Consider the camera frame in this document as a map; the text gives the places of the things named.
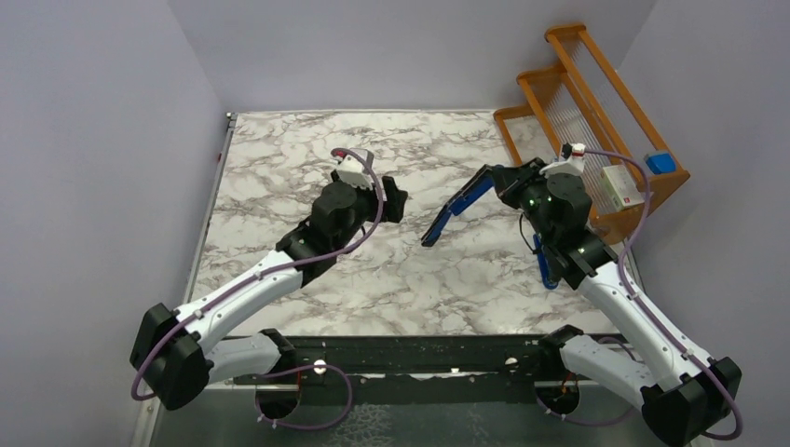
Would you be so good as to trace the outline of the blue black stapler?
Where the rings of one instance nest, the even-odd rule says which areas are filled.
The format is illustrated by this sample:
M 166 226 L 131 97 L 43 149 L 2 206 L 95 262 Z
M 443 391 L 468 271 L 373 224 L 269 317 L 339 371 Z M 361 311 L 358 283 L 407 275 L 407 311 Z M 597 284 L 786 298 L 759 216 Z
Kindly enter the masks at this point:
M 440 212 L 420 239 L 422 247 L 433 247 L 450 218 L 460 215 L 494 186 L 492 170 L 491 166 L 483 165 L 443 204 Z

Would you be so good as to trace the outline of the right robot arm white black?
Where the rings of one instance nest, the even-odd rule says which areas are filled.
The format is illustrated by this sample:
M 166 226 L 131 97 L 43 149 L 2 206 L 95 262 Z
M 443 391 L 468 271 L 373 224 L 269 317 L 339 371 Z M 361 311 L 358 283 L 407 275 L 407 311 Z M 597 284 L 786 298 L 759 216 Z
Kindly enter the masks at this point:
M 640 356 L 613 353 L 576 329 L 538 352 L 538 368 L 559 379 L 579 373 L 639 410 L 668 446 L 705 436 L 734 440 L 744 422 L 735 402 L 742 371 L 730 358 L 715 359 L 685 336 L 648 299 L 625 262 L 588 226 L 592 199 L 583 180 L 550 174 L 535 158 L 521 167 L 494 166 L 497 197 L 530 222 L 554 278 L 601 310 Z

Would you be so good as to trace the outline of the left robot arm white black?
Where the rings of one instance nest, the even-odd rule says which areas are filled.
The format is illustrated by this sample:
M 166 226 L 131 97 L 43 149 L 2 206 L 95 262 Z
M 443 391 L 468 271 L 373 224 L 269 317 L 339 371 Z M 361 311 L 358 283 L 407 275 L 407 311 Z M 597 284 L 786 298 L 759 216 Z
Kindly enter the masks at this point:
M 136 371 L 131 396 L 159 399 L 168 410 L 194 400 L 209 384 L 245 374 L 281 382 L 293 369 L 291 345 L 276 330 L 232 337 L 230 332 L 265 306 L 305 287 L 360 246 L 365 224 L 399 223 L 408 193 L 394 179 L 380 191 L 354 187 L 334 176 L 309 215 L 253 268 L 216 291 L 175 309 L 163 304 L 143 315 L 129 362 Z

